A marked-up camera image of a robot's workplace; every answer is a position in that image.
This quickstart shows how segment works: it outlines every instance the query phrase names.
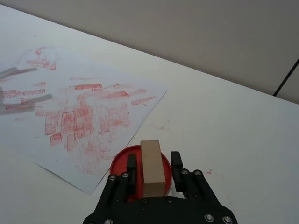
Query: bolt head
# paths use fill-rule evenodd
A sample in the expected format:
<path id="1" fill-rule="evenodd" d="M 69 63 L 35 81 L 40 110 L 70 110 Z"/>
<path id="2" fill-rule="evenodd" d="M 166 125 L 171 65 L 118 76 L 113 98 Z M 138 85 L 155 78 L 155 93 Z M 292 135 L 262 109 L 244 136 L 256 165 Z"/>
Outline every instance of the bolt head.
<path id="1" fill-rule="evenodd" d="M 103 224 L 112 224 L 112 223 L 113 223 L 112 219 L 106 219 L 106 220 L 103 222 Z"/>
<path id="2" fill-rule="evenodd" d="M 205 220 L 208 221 L 209 223 L 212 223 L 215 220 L 214 216 L 209 213 L 205 214 L 204 217 L 205 217 Z"/>
<path id="3" fill-rule="evenodd" d="M 146 198 L 142 199 L 142 204 L 147 204 L 148 200 Z"/>
<path id="4" fill-rule="evenodd" d="M 122 174 L 122 177 L 124 177 L 124 178 L 126 178 L 126 177 L 128 177 L 128 176 L 129 176 L 128 173 L 123 173 L 123 174 Z"/>
<path id="5" fill-rule="evenodd" d="M 186 170 L 186 169 L 182 170 L 182 174 L 187 174 L 187 173 L 188 173 L 188 170 Z"/>
<path id="6" fill-rule="evenodd" d="M 111 181 L 114 181 L 115 179 L 116 179 L 115 175 L 112 175 L 112 176 L 109 177 L 109 180 L 111 180 Z"/>
<path id="7" fill-rule="evenodd" d="M 229 216 L 224 216 L 224 217 L 222 217 L 222 219 L 223 219 L 225 224 L 232 224 L 233 223 L 232 218 L 229 217 Z"/>
<path id="8" fill-rule="evenodd" d="M 194 174 L 195 174 L 196 176 L 200 176 L 200 175 L 201 175 L 201 172 L 200 172 L 199 170 L 195 170 L 195 171 L 194 171 Z"/>

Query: table surface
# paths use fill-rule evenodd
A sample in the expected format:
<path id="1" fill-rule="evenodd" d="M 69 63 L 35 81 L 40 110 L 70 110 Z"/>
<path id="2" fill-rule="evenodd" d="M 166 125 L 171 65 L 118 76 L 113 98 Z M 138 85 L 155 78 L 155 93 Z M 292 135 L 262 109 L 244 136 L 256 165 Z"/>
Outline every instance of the table surface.
<path id="1" fill-rule="evenodd" d="M 167 85 L 129 145 L 179 151 L 240 224 L 298 222 L 299 105 L 1 5 L 0 31 L 0 60 L 58 46 Z M 90 196 L 1 146 L 1 223 L 82 223 L 106 178 Z"/>

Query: paper sheet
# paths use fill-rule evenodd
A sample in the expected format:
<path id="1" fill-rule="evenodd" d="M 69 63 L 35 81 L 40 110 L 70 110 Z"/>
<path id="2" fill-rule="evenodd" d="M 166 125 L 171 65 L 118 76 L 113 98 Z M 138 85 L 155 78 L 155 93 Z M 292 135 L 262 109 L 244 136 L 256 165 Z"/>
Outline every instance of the paper sheet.
<path id="1" fill-rule="evenodd" d="M 0 69 L 1 143 L 88 194 L 166 93 L 65 49 L 28 50 Z"/>

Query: red ink pad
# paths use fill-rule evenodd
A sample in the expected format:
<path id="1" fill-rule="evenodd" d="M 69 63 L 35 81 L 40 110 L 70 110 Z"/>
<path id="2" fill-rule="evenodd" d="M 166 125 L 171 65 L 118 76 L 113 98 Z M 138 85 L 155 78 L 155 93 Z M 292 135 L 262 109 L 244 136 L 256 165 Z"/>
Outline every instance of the red ink pad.
<path id="1" fill-rule="evenodd" d="M 143 195 L 143 173 L 142 173 L 142 156 L 140 145 L 130 146 L 121 150 L 113 159 L 110 167 L 110 174 L 115 174 L 120 176 L 123 172 L 127 171 L 127 158 L 128 155 L 135 154 L 137 158 L 137 187 L 136 194 L 131 195 L 128 201 L 134 201 L 141 199 Z M 166 156 L 161 153 L 164 175 L 166 180 L 164 195 L 167 195 L 171 187 L 171 166 L 168 162 Z"/>

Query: rectangular block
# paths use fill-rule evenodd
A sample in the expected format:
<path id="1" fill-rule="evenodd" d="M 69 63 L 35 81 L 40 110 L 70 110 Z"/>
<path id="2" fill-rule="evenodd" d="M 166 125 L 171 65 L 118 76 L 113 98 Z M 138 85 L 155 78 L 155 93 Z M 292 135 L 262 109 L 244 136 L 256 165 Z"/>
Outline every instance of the rectangular block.
<path id="1" fill-rule="evenodd" d="M 165 175 L 159 141 L 141 141 L 143 197 L 164 196 Z"/>

